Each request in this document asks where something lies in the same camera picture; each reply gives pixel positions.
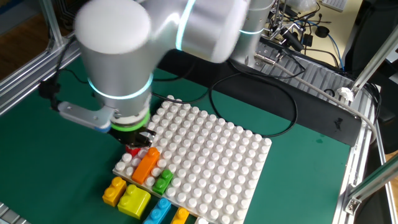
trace green mat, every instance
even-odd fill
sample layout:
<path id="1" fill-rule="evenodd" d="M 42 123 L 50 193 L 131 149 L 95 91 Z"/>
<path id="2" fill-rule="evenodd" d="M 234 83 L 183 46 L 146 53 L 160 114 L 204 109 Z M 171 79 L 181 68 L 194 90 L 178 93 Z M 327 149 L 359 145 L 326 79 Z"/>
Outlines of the green mat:
<path id="1" fill-rule="evenodd" d="M 69 67 L 85 76 L 81 60 Z M 173 75 L 155 71 L 157 78 Z M 63 72 L 60 100 L 98 109 L 88 85 Z M 182 100 L 206 88 L 187 80 L 155 83 L 153 90 Z M 282 131 L 289 121 L 215 92 L 226 119 L 262 134 Z M 152 111 L 160 100 L 152 100 Z M 213 113 L 208 98 L 194 104 Z M 114 177 L 112 168 L 124 146 L 111 136 L 61 118 L 37 91 L 0 117 L 0 202 L 31 223 L 141 223 L 103 203 Z M 272 138 L 272 147 L 245 223 L 331 223 L 348 158 L 349 146 L 303 126 Z M 145 214 L 157 198 L 152 197 Z M 177 208 L 165 221 L 170 223 Z M 194 223 L 190 216 L 187 223 Z"/>

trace cable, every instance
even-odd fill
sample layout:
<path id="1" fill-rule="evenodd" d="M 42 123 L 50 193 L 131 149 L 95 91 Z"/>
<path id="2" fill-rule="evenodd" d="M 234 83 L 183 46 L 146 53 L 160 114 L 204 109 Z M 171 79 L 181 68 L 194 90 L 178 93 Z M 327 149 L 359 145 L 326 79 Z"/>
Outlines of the cable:
<path id="1" fill-rule="evenodd" d="M 70 70 L 70 69 L 67 69 L 67 68 L 63 68 L 63 69 L 60 70 L 60 72 L 62 72 L 62 71 L 70 72 L 70 73 L 72 73 L 72 75 L 73 75 L 80 83 L 82 83 L 82 84 L 88 84 L 88 81 L 83 81 L 83 80 L 81 80 L 81 79 L 76 75 L 76 73 L 75 73 L 74 71 L 72 71 L 72 70 Z"/>
<path id="2" fill-rule="evenodd" d="M 307 16 L 309 16 L 309 15 L 316 14 L 316 13 L 321 9 L 321 6 L 319 5 L 319 3 L 317 3 L 317 6 L 318 6 L 318 8 L 317 8 L 316 10 L 314 10 L 314 11 L 312 11 L 312 12 L 309 12 L 309 13 L 307 13 L 307 14 L 304 15 L 304 16 L 300 16 L 300 17 L 297 17 L 297 18 L 291 18 L 291 17 L 289 17 L 289 16 L 286 16 L 286 18 L 288 18 L 288 19 L 293 19 L 293 21 L 301 20 L 301 19 L 303 19 L 303 18 L 305 18 L 305 17 L 307 17 Z"/>
<path id="3" fill-rule="evenodd" d="M 64 56 L 65 56 L 67 50 L 69 49 L 69 47 L 71 46 L 71 44 L 72 44 L 73 41 L 75 41 L 75 40 L 76 40 L 76 36 L 71 37 L 71 38 L 69 39 L 68 43 L 66 44 L 66 46 L 63 48 L 63 50 L 62 50 L 62 52 L 61 52 L 61 56 L 60 56 L 60 58 L 58 59 L 57 66 L 55 67 L 55 74 L 54 74 L 54 76 L 51 78 L 53 84 L 58 83 L 58 79 L 59 79 L 59 76 L 60 76 L 61 63 L 62 63 L 62 61 L 63 61 L 63 58 L 64 58 Z"/>
<path id="4" fill-rule="evenodd" d="M 336 67 L 338 68 L 337 58 L 336 58 L 336 56 L 335 56 L 334 54 L 332 54 L 332 53 L 330 53 L 330 52 L 328 52 L 328 51 L 326 51 L 326 50 L 318 50 L 318 49 L 307 49 L 307 50 L 316 51 L 316 52 L 323 52 L 323 53 L 326 53 L 326 54 L 330 54 L 330 55 L 333 57 L 333 60 L 335 61 Z"/>
<path id="5" fill-rule="evenodd" d="M 180 77 L 175 77 L 175 78 L 154 78 L 155 82 L 173 82 L 173 81 L 177 81 L 177 80 L 181 80 L 183 78 L 186 78 L 189 74 L 191 74 L 191 72 L 193 71 L 193 69 L 195 68 L 197 61 L 195 61 L 192 66 L 189 68 L 189 70 L 182 76 Z"/>
<path id="6" fill-rule="evenodd" d="M 202 96 L 199 96 L 199 98 L 197 98 L 195 100 L 191 100 L 191 101 L 177 101 L 177 100 L 173 100 L 173 99 L 167 98 L 165 96 L 161 96 L 161 95 L 159 95 L 157 93 L 154 93 L 154 92 L 152 92 L 152 95 L 156 96 L 156 97 L 159 97 L 162 100 L 170 101 L 170 102 L 173 102 L 173 103 L 189 104 L 189 103 L 196 103 L 196 102 L 201 101 L 202 99 L 204 99 L 204 97 L 206 97 L 206 95 L 208 93 L 209 93 L 209 89 L 207 89 L 207 91 L 204 94 L 202 94 Z"/>
<path id="7" fill-rule="evenodd" d="M 329 38 L 331 39 L 331 41 L 332 41 L 332 42 L 335 44 L 335 46 L 336 46 L 337 55 L 338 55 L 338 59 L 340 60 L 341 69 L 342 69 L 342 71 L 344 71 L 345 69 L 344 69 L 343 60 L 341 59 L 340 50 L 338 49 L 338 46 L 337 46 L 337 44 L 336 44 L 336 41 L 331 37 L 330 34 L 328 34 L 328 36 L 329 36 Z"/>
<path id="8" fill-rule="evenodd" d="M 282 132 L 280 132 L 280 133 L 277 133 L 277 134 L 260 134 L 260 135 L 261 135 L 262 137 L 264 137 L 264 138 L 271 138 L 271 137 L 280 136 L 280 135 L 285 134 L 286 132 L 290 131 L 290 130 L 294 127 L 294 125 L 297 123 L 298 111 L 297 111 L 297 104 L 296 104 L 296 101 L 294 100 L 293 96 L 292 96 L 290 93 L 288 93 L 286 90 L 284 90 L 282 87 L 267 82 L 266 80 L 264 80 L 264 76 L 263 76 L 263 75 L 259 75 L 259 74 L 235 73 L 235 74 L 230 75 L 230 76 L 228 76 L 228 77 L 224 77 L 224 78 L 218 80 L 216 83 L 214 83 L 214 84 L 209 88 L 209 90 L 210 90 L 210 91 L 209 91 L 209 100 L 210 100 L 211 107 L 213 108 L 215 114 L 216 114 L 219 118 L 225 119 L 225 118 L 220 114 L 220 112 L 217 110 L 216 105 L 214 104 L 213 95 L 212 95 L 214 87 L 215 87 L 217 84 L 220 84 L 221 82 L 223 82 L 223 81 L 225 81 L 225 80 L 227 80 L 227 79 L 229 79 L 229 78 L 235 77 L 235 76 L 237 76 L 237 75 L 240 75 L 240 74 L 247 75 L 247 76 L 249 76 L 250 78 L 257 77 L 257 80 L 258 80 L 258 81 L 263 82 L 263 83 L 265 83 L 265 84 L 267 84 L 267 85 L 274 86 L 274 87 L 278 88 L 280 91 L 283 91 L 283 92 L 292 100 L 292 103 L 293 103 L 293 105 L 294 105 L 294 119 L 290 122 L 290 125 L 289 125 L 284 131 L 282 131 Z"/>
<path id="9" fill-rule="evenodd" d="M 313 22 L 308 22 L 308 23 L 310 23 L 310 24 L 312 24 L 312 25 L 318 27 L 318 25 L 315 24 L 315 23 L 313 23 Z M 336 46 L 337 54 L 338 54 L 338 59 L 340 60 L 341 69 L 344 71 L 344 70 L 345 70 L 345 69 L 344 69 L 344 63 L 343 63 L 343 60 L 341 59 L 340 50 L 339 50 L 339 48 L 338 48 L 338 46 L 337 46 L 337 43 L 336 43 L 336 41 L 331 37 L 330 34 L 328 34 L 328 36 L 329 36 L 330 40 L 331 40 L 331 41 L 334 43 L 334 45 Z"/>
<path id="10" fill-rule="evenodd" d="M 284 68 L 283 66 L 279 65 L 278 63 L 275 63 L 274 66 L 280 68 L 282 71 L 284 71 L 285 73 L 287 73 L 290 76 L 294 76 L 294 74 L 289 71 L 288 69 Z M 294 77 L 296 80 L 298 80 L 299 82 L 303 83 L 304 85 L 310 87 L 311 89 L 315 90 L 316 92 L 318 92 L 319 94 L 323 95 L 324 97 L 328 98 L 330 101 L 333 101 L 334 103 L 336 103 L 337 105 L 342 106 L 343 108 L 345 108 L 346 110 L 348 110 L 349 112 L 355 114 L 356 116 L 359 116 L 360 118 L 362 118 L 367 124 L 368 126 L 371 128 L 371 131 L 373 132 L 372 134 L 372 139 L 371 139 L 371 143 L 374 142 L 374 140 L 376 139 L 376 128 L 374 127 L 374 125 L 372 124 L 372 122 L 365 117 L 364 115 L 362 115 L 360 112 L 350 108 L 349 106 L 345 105 L 344 103 L 334 99 L 332 96 L 330 96 L 329 94 L 325 93 L 324 91 L 320 90 L 319 88 L 317 88 L 316 86 L 312 85 L 311 83 L 308 83 L 304 80 L 302 80 L 299 77 Z"/>
<path id="11" fill-rule="evenodd" d="M 264 73 L 257 72 L 257 71 L 253 71 L 253 72 L 243 71 L 243 70 L 238 69 L 232 60 L 229 60 L 229 63 L 232 65 L 232 67 L 240 73 L 243 73 L 246 75 L 259 75 L 262 77 L 271 77 L 271 78 L 294 78 L 294 77 L 297 77 L 297 76 L 303 74 L 305 72 L 305 68 L 298 61 L 295 60 L 295 62 L 298 63 L 298 65 L 302 69 L 302 71 L 298 72 L 298 74 L 295 74 L 293 77 L 290 77 L 290 76 L 283 77 L 283 76 L 268 75 L 268 74 L 264 74 Z"/>

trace glowing blue ring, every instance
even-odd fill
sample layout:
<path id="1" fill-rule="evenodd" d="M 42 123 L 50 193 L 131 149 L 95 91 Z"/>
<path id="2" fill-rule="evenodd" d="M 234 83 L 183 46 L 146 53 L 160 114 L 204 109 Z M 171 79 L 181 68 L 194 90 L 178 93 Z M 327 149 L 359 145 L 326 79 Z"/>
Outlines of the glowing blue ring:
<path id="1" fill-rule="evenodd" d="M 195 1 L 196 0 L 188 0 L 184 12 L 182 13 L 180 24 L 178 25 L 177 36 L 175 38 L 175 48 L 178 50 L 182 49 L 182 38 L 184 37 L 185 27 L 187 26 L 188 18 L 191 14 Z"/>
<path id="2" fill-rule="evenodd" d="M 136 91 L 135 93 L 132 93 L 132 94 L 130 94 L 130 95 L 127 95 L 127 96 L 110 96 L 110 95 L 107 95 L 107 94 L 105 94 L 105 93 L 100 92 L 99 90 L 97 90 L 97 88 L 95 88 L 95 86 L 93 85 L 93 83 L 91 82 L 90 79 L 88 79 L 88 83 L 90 84 L 90 86 L 92 87 L 92 89 L 93 89 L 95 92 L 97 92 L 98 94 L 100 94 L 101 96 L 105 96 L 105 97 L 107 97 L 107 98 L 114 99 L 114 100 L 128 100 L 128 99 L 132 99 L 132 98 L 134 98 L 134 97 L 137 97 L 137 96 L 143 94 L 143 93 L 150 87 L 150 84 L 152 83 L 152 80 L 153 80 L 153 79 L 154 79 L 154 75 L 153 75 L 153 74 L 150 74 L 150 75 L 149 75 L 148 82 L 147 82 L 140 90 L 138 90 L 138 91 Z"/>
<path id="3" fill-rule="evenodd" d="M 259 34 L 259 33 L 261 33 L 263 30 L 264 30 L 264 29 L 259 30 L 259 31 L 256 31 L 256 32 L 248 32 L 248 31 L 240 30 L 240 32 L 241 32 L 242 34 L 250 34 L 250 35 L 253 35 L 253 34 Z"/>

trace orange lego brick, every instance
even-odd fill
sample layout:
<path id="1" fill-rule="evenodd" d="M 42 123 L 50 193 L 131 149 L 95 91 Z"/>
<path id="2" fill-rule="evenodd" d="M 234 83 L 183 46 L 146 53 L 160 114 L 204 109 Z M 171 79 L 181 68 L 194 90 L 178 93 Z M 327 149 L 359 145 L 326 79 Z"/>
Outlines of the orange lego brick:
<path id="1" fill-rule="evenodd" d="M 188 216 L 189 212 L 187 209 L 179 207 L 171 224 L 184 224 L 185 221 L 187 221 Z"/>
<path id="2" fill-rule="evenodd" d="M 160 153 L 155 147 L 150 148 L 141 163 L 138 165 L 136 171 L 133 173 L 131 179 L 142 185 L 155 167 L 156 162 L 159 160 L 159 156 Z"/>
<path id="3" fill-rule="evenodd" d="M 102 199 L 108 205 L 115 207 L 126 190 L 126 186 L 126 181 L 122 180 L 120 177 L 115 177 L 111 185 L 105 190 Z"/>

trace lego baseplate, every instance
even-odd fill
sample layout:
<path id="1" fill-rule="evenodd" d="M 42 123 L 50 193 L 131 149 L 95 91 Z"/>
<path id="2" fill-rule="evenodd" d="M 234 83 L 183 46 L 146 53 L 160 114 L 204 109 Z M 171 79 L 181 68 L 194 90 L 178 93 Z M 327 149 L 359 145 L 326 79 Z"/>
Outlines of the lego baseplate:
<path id="1" fill-rule="evenodd" d="M 168 101 L 153 115 L 148 128 L 157 133 L 152 147 L 161 153 L 151 175 L 143 185 L 131 179 L 146 149 L 134 157 L 124 154 L 113 173 L 196 217 L 212 223 L 242 224 L 271 140 L 196 106 Z M 171 170 L 174 177 L 159 195 L 152 187 L 164 169 Z"/>

